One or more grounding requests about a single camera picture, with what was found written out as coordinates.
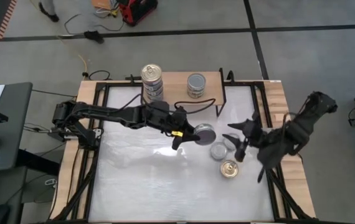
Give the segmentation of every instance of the desk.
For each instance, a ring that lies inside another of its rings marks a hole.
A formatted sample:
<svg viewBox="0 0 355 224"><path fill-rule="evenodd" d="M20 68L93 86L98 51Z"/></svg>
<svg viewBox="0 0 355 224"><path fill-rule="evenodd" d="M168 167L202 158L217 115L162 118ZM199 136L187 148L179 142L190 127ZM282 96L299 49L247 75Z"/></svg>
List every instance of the desk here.
<svg viewBox="0 0 355 224"><path fill-rule="evenodd" d="M32 83L6 85L0 97L0 113L9 118L0 123L0 170L27 166L57 176L59 164L20 150L22 130L26 120Z"/></svg>
<svg viewBox="0 0 355 224"><path fill-rule="evenodd" d="M129 83L128 81L107 81L110 83ZM95 97L96 81L82 81L78 91L77 101L82 101L88 104L93 103ZM264 81L266 97L268 101L268 107L272 119L274 128L278 128L282 125L283 116L288 111L288 106L285 99L283 85L280 81ZM260 92L257 92L260 111L263 111L262 98ZM99 97L98 104L102 104L103 97ZM261 113L262 123L266 124L265 114ZM84 126L88 126L89 120L83 119L80 121ZM78 149L78 141L71 140L67 143L64 152L64 158L61 164L61 170L59 173L59 186L57 189L57 198L54 202L54 210L51 214L51 218L56 217L61 210L65 207L69 201L69 197L73 195L76 190L79 171L82 164L83 150ZM88 159L86 171L92 163L91 159ZM282 160L283 175L285 178L286 188L291 193L291 196L296 200L299 206L310 216L315 216L313 204L311 201L308 184L306 182L305 172L301 159L296 156L286 156ZM283 202L281 196L277 193L277 202L280 217L284 217ZM87 189L83 192L80 203L78 206L77 218L84 218L85 203L87 199Z"/></svg>

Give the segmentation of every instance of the person's foot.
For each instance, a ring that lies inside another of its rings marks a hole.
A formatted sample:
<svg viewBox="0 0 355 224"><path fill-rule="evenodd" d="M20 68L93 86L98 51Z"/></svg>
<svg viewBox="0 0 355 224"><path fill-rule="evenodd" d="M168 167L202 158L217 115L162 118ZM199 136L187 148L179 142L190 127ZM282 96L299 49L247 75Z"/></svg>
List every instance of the person's foot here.
<svg viewBox="0 0 355 224"><path fill-rule="evenodd" d="M60 20L56 14L50 15L49 13L47 13L46 10L43 8L43 5L41 2L39 3L39 9L40 9L41 13L45 14L51 21L58 22Z"/></svg>
<svg viewBox="0 0 355 224"><path fill-rule="evenodd" d="M103 37L97 31L86 31L83 33L86 39L94 40L95 42L102 44L104 43Z"/></svg>

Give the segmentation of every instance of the red and white striped tape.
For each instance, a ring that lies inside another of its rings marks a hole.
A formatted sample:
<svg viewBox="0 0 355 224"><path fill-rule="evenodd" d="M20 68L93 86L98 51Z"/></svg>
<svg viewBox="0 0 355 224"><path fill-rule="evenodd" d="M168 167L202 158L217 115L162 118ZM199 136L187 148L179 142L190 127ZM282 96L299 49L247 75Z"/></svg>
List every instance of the red and white striped tape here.
<svg viewBox="0 0 355 224"><path fill-rule="evenodd" d="M7 9L6 14L4 15L2 24L0 26L0 40L3 39L4 33L6 32L7 25L9 24L14 8L16 7L16 4L17 4L17 0L11 0L9 8Z"/></svg>

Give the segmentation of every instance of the concrete floor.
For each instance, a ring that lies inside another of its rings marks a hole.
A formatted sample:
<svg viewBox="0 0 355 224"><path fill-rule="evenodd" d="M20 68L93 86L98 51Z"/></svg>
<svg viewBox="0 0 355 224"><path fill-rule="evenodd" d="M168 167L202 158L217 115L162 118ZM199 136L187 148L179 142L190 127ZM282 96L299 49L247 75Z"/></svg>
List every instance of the concrete floor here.
<svg viewBox="0 0 355 224"><path fill-rule="evenodd" d="M75 1L56 1L61 21L78 12ZM355 1L351 0L250 0L250 4L257 27L355 24ZM101 23L118 27L120 21L110 18ZM248 27L241 0L160 0L157 10L142 23L120 32ZM82 31L79 19L69 28ZM47 22L29 1L20 0L6 37L64 33L61 23ZM355 29L262 32L258 36L269 77L282 80L292 112L315 90L336 99L337 113L315 126L301 154L317 217L355 223L355 128L347 121L355 106ZM150 62L165 71L224 67L233 70L237 79L262 78L251 33L115 37L103 45L85 39L64 43L0 42L0 83L32 82L38 90L75 95L83 72L77 52L88 62L89 72L108 70L115 80L137 75ZM54 106L63 100L68 98L33 93L26 121L51 127ZM21 147L40 153L57 144L45 135L24 133ZM22 223L43 221L49 207L50 203L26 203Z"/></svg>

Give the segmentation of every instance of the white tabletop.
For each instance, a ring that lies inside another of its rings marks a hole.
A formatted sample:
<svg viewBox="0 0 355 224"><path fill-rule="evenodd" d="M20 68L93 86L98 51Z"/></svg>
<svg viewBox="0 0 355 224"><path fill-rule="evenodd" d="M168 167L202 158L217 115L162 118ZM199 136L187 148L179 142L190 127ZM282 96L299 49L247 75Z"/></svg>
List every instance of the white tabletop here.
<svg viewBox="0 0 355 224"><path fill-rule="evenodd" d="M119 108L140 91L140 87L111 87L107 106ZM217 133L215 142L229 133L243 140L242 133L227 124L251 119L254 111L249 87L227 86L226 97L219 118L214 106L187 116L193 126L211 124ZM131 106L139 103L137 99ZM226 179L219 171L222 161L209 154L211 146L186 142L175 151L173 139L155 129L132 130L111 122L103 128L90 222L273 220L267 180L263 177L257 183L262 168L257 149L249 147L239 174ZM226 159L234 159L233 152Z"/></svg>

